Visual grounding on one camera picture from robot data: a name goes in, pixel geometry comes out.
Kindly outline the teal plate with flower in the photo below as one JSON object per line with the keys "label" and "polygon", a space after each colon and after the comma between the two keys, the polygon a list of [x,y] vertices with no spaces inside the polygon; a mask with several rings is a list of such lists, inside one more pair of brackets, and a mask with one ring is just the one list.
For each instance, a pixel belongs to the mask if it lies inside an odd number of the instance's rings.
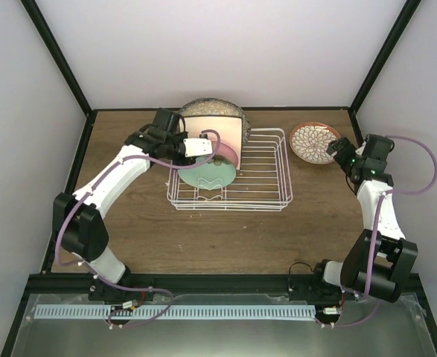
{"label": "teal plate with flower", "polygon": [[236,177],[235,165],[226,157],[214,156],[199,167],[178,170],[178,175],[186,184],[206,190],[219,190],[231,184]]}

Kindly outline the floral plate with orange rim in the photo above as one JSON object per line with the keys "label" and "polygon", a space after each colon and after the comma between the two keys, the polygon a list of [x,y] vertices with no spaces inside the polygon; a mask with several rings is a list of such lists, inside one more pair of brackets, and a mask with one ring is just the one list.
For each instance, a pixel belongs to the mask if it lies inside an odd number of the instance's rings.
{"label": "floral plate with orange rim", "polygon": [[330,164],[333,157],[327,154],[330,142],[340,138],[333,127],[319,123],[301,123],[290,133],[290,148],[301,160],[310,164]]}

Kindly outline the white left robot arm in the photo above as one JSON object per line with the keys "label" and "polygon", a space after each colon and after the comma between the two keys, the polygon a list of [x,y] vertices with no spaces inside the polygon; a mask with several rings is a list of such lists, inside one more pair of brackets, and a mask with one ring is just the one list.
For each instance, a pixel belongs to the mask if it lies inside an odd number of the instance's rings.
{"label": "white left robot arm", "polygon": [[158,109],[152,122],[129,134],[114,158],[73,193],[59,193],[53,203],[54,261],[59,266],[86,266],[106,284],[115,300],[126,299],[130,270],[109,247],[104,219],[121,194],[155,165],[195,167],[196,153],[184,117]]}

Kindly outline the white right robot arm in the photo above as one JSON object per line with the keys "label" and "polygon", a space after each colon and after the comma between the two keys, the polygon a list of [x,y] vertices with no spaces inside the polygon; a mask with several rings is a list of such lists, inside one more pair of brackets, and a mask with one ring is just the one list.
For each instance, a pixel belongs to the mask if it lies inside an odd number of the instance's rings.
{"label": "white right robot arm", "polygon": [[363,216],[363,231],[342,262],[323,260],[310,282],[313,295],[331,297],[337,287],[395,302],[409,278],[418,247],[408,241],[398,224],[393,200],[393,178],[386,173],[393,140],[367,135],[361,147],[342,137],[329,143],[327,153],[353,186]]}

